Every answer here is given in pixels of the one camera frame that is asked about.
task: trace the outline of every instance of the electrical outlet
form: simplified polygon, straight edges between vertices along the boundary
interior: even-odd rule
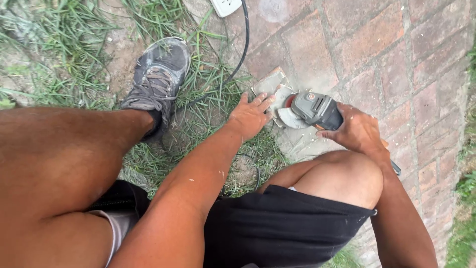
[[[241,6],[241,0],[211,0],[218,16],[224,18]]]

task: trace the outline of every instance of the red grinding disc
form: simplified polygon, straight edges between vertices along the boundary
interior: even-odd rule
[[[296,98],[296,94],[293,94],[289,96],[285,101],[284,101],[284,108],[289,108],[291,107],[291,104],[293,103],[294,98]]]

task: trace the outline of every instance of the hand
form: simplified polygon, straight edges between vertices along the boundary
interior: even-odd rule
[[[264,113],[276,100],[275,95],[266,99],[266,93],[261,93],[255,100],[248,103],[248,93],[243,93],[236,108],[231,112],[227,124],[233,126],[243,137],[243,141],[256,136],[266,123],[271,120],[271,113]]]
[[[331,139],[350,151],[365,155],[384,153],[390,157],[380,140],[377,118],[343,103],[337,103],[337,109],[344,118],[340,128],[335,131],[319,131],[317,136]]]

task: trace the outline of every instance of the shoe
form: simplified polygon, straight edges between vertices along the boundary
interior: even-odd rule
[[[137,59],[133,86],[121,108],[148,111],[154,119],[154,126],[141,142],[162,139],[190,62],[190,50],[179,37],[158,40]]]

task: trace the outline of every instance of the grinder body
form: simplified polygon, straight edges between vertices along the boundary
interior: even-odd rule
[[[306,92],[294,96],[291,110],[317,129],[337,130],[344,119],[337,102],[323,94]]]

